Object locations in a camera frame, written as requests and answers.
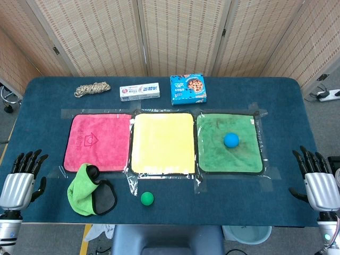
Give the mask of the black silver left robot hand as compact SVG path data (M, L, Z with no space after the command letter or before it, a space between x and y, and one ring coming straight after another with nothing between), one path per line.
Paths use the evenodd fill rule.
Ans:
M45 192L46 177L41 178L38 190L33 190L41 165L48 158L47 154L40 153L40 149L21 153L13 162L1 192L1 208L5 211L26 209Z

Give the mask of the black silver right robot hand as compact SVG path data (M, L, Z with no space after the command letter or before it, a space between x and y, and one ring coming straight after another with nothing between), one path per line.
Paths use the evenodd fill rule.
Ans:
M325 158L319 152L312 153L304 146L300 146L300 150L293 150L292 153L298 163L306 193L298 193L295 188L290 187L290 194L308 203L315 211L338 211L339 189Z

